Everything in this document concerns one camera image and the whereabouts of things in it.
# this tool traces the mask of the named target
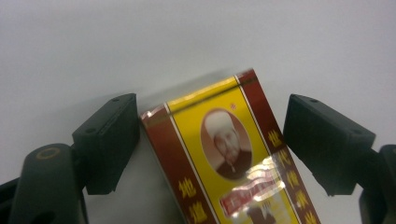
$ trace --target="white surface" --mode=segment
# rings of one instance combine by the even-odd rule
[[[253,67],[283,127],[289,95],[319,99],[395,143],[395,1],[1,1],[0,183],[113,96],[139,108],[208,74]],[[360,223],[295,158],[322,223]],[[91,223],[182,221],[146,137],[117,191],[86,196]]]

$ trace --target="portrait of man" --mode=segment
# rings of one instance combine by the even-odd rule
[[[215,110],[205,116],[203,126],[214,146],[212,149],[219,154],[219,165],[214,167],[218,174],[228,179],[244,177],[252,158],[251,150],[241,147],[240,132],[247,135],[242,124],[239,130],[235,129],[233,119],[227,111]]]

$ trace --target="screw hole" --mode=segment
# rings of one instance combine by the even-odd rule
[[[45,212],[36,216],[31,224],[50,224],[55,219],[54,212]]]
[[[95,131],[96,131],[96,129],[90,128],[90,129],[87,129],[87,130],[85,131],[85,133],[93,133],[93,132],[95,132]]]

